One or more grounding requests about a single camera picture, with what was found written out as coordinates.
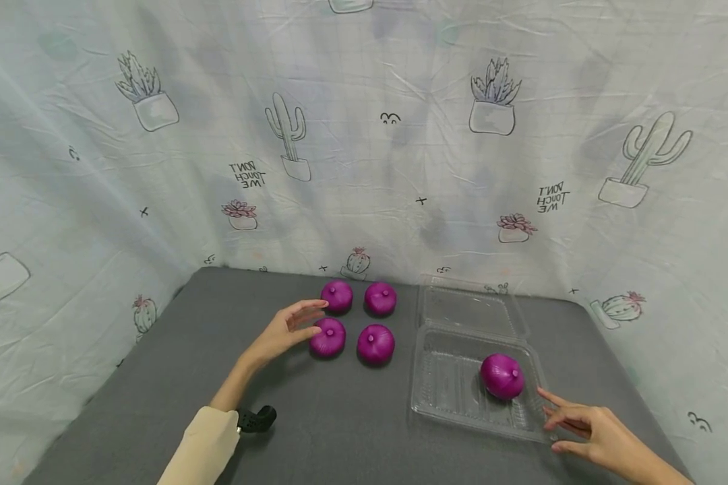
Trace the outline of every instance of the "pink succulent drawing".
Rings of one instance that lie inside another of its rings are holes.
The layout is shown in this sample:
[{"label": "pink succulent drawing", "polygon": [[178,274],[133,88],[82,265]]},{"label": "pink succulent drawing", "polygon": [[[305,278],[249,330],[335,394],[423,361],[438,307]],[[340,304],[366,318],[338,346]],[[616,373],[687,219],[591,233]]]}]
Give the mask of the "pink succulent drawing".
[{"label": "pink succulent drawing", "polygon": [[232,202],[221,206],[221,211],[230,218],[255,218],[255,210],[256,205],[248,205],[239,200],[232,200]]},{"label": "pink succulent drawing", "polygon": [[502,216],[496,225],[502,229],[519,229],[528,235],[532,235],[534,234],[534,231],[537,231],[537,228],[534,228],[534,226],[531,225],[531,221],[526,220],[523,214]]}]

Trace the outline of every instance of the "right hand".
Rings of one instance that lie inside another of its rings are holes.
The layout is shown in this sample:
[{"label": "right hand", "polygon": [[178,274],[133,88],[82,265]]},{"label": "right hand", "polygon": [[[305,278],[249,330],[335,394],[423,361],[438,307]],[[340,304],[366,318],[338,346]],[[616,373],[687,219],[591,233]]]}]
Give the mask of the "right hand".
[{"label": "right hand", "polygon": [[543,407],[548,417],[545,429],[559,426],[587,440],[556,441],[551,446],[555,453],[573,453],[635,484],[691,484],[636,438],[609,408],[572,403],[542,388],[537,390],[557,406]]}]

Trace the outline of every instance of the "gray table surface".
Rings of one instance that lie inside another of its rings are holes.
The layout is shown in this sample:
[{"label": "gray table surface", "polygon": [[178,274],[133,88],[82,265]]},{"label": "gray table surface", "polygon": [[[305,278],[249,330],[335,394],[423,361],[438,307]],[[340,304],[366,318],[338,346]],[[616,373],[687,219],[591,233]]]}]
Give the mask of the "gray table surface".
[{"label": "gray table surface", "polygon": [[[314,298],[328,279],[207,267],[47,451],[26,485],[155,484],[187,424],[278,308]],[[355,338],[373,320],[367,282],[351,282],[354,308],[335,360],[301,344],[257,375],[243,405],[277,409],[270,432],[243,435],[217,484],[608,484],[616,477],[547,445],[435,422],[410,410],[415,286],[396,286],[385,323],[396,351],[385,368],[362,366]],[[548,388],[604,405],[683,473],[659,425],[595,324],[572,302],[518,299]]]}]

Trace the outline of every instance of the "fabric backdrop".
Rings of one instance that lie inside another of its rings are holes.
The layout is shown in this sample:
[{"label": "fabric backdrop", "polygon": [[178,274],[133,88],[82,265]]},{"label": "fabric backdrop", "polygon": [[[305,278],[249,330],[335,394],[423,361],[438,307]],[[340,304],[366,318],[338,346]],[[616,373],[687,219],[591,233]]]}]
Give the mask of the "fabric backdrop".
[{"label": "fabric backdrop", "polygon": [[0,0],[0,485],[205,265],[582,303],[728,484],[728,0]]}]

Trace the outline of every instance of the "red onion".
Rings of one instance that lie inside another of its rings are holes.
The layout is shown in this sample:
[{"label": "red onion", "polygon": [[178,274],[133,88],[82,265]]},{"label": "red onion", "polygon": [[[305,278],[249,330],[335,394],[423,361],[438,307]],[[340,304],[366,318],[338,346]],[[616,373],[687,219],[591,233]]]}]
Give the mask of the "red onion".
[{"label": "red onion", "polygon": [[321,318],[315,323],[321,332],[311,338],[311,351],[319,357],[336,356],[345,347],[345,327],[337,318]]},{"label": "red onion", "polygon": [[329,302],[329,306],[325,310],[333,313],[345,313],[351,308],[353,303],[353,290],[348,283],[342,280],[329,281],[324,285],[324,289],[320,290],[320,299]]},{"label": "red onion", "polygon": [[396,308],[396,291],[388,283],[374,282],[364,293],[364,303],[374,315],[385,317]]},{"label": "red onion", "polygon": [[394,334],[383,325],[370,325],[359,335],[356,349],[359,356],[370,366],[381,366],[391,359],[394,354]]},{"label": "red onion", "polygon": [[502,400],[518,397],[525,384],[518,361],[505,354],[486,357],[480,366],[480,378],[486,390]]}]

